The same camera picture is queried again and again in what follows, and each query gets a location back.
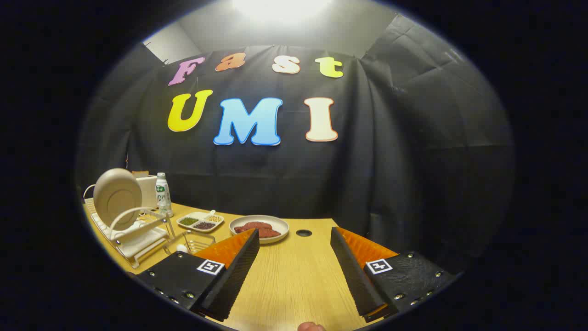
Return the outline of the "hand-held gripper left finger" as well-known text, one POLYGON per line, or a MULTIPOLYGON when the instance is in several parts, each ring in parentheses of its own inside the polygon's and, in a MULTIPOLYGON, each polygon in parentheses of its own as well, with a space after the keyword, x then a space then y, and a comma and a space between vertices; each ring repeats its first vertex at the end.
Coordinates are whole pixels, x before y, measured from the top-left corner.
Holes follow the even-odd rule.
POLYGON ((176 306, 223 322, 258 251, 259 231, 251 228, 194 254, 171 253, 135 279, 176 306))

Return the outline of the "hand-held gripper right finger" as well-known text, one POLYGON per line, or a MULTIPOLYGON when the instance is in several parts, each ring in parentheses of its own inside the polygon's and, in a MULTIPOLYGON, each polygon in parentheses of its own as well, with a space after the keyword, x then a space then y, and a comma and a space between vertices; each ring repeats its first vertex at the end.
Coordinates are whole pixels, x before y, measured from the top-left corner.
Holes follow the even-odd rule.
POLYGON ((332 228, 330 246, 366 322, 404 314, 456 279, 417 251, 396 253, 344 228, 332 228))

